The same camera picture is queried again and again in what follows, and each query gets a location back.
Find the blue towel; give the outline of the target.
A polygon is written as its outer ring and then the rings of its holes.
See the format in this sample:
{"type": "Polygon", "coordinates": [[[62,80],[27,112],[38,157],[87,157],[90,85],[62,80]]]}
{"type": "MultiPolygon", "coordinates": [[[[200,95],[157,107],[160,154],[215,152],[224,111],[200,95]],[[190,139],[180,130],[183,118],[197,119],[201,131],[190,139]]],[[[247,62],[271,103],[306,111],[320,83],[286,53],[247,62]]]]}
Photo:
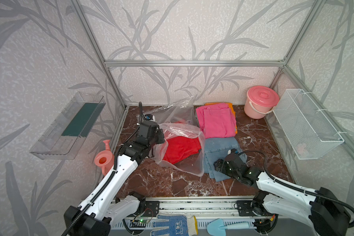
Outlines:
{"type": "Polygon", "coordinates": [[[204,147],[204,173],[208,173],[211,179],[216,182],[227,180],[230,177],[215,171],[214,162],[218,159],[224,159],[228,155],[228,151],[236,149],[242,152],[237,140],[230,138],[209,138],[205,139],[204,147]]]}

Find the red garment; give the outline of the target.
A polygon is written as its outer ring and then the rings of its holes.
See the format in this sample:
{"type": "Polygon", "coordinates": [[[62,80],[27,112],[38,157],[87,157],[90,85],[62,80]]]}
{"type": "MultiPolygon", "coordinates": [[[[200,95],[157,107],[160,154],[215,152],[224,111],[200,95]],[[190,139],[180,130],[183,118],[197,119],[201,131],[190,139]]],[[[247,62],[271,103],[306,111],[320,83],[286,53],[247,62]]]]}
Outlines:
{"type": "Polygon", "coordinates": [[[187,138],[178,136],[167,140],[168,147],[163,160],[171,164],[176,164],[186,158],[198,154],[201,150],[199,138],[187,138]]]}

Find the clear plastic vacuum bag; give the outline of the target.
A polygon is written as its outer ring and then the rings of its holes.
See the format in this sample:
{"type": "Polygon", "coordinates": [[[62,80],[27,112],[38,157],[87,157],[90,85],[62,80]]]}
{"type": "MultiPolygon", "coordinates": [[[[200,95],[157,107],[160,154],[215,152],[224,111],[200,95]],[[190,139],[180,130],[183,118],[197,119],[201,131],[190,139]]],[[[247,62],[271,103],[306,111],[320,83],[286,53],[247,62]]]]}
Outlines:
{"type": "Polygon", "coordinates": [[[198,127],[194,100],[191,96],[147,112],[165,139],[151,149],[150,158],[161,167],[200,177],[204,174],[205,137],[198,127]]]}

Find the pink garment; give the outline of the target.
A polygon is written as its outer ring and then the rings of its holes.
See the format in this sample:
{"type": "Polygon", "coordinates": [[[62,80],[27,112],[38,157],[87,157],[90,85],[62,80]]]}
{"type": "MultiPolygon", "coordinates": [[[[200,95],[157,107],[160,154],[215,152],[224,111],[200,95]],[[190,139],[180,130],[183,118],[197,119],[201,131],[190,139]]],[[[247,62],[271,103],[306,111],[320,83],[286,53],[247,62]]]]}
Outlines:
{"type": "Polygon", "coordinates": [[[237,121],[227,104],[198,107],[196,115],[200,130],[206,139],[235,137],[237,121]]]}

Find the orange trousers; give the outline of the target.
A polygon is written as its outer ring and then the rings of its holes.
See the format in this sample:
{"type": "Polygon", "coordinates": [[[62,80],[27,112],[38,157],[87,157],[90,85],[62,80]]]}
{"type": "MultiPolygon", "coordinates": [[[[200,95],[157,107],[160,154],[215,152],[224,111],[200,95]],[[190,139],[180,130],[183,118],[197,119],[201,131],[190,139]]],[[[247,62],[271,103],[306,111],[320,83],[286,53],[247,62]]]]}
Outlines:
{"type": "MultiPolygon", "coordinates": [[[[219,104],[219,103],[224,103],[224,102],[211,102],[211,103],[205,103],[205,106],[208,106],[208,105],[215,105],[215,104],[219,104]]],[[[225,104],[228,105],[228,107],[231,109],[234,117],[236,117],[236,112],[233,108],[233,104],[232,103],[228,103],[228,102],[225,102],[225,104]]],[[[237,127],[237,124],[235,124],[235,133],[237,134],[238,133],[238,127],[237,127]]]]}

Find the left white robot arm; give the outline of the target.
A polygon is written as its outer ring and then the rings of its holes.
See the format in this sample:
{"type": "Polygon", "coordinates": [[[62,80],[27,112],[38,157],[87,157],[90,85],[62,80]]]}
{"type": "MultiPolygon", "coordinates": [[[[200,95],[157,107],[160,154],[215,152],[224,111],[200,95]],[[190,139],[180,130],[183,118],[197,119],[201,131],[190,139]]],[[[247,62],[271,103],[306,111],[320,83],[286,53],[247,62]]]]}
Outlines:
{"type": "Polygon", "coordinates": [[[135,140],[127,139],[114,155],[114,164],[95,190],[78,207],[70,206],[64,213],[64,236],[107,236],[112,227],[137,212],[141,198],[132,194],[118,203],[112,203],[117,193],[149,156],[156,144],[164,143],[163,130],[151,114],[140,114],[135,140]]]}

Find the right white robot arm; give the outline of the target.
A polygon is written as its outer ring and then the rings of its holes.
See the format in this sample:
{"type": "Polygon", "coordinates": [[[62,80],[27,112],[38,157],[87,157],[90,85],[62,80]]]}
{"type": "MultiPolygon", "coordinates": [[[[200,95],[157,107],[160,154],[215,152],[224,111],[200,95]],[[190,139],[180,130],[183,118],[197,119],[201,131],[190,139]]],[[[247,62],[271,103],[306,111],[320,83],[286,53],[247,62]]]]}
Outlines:
{"type": "Polygon", "coordinates": [[[344,236],[354,227],[354,207],[344,203],[326,188],[306,188],[280,179],[264,168],[249,167],[242,161],[245,151],[231,149],[227,156],[213,166],[220,172],[246,186],[258,189],[248,210],[257,216],[282,215],[303,223],[319,236],[344,236]]]}

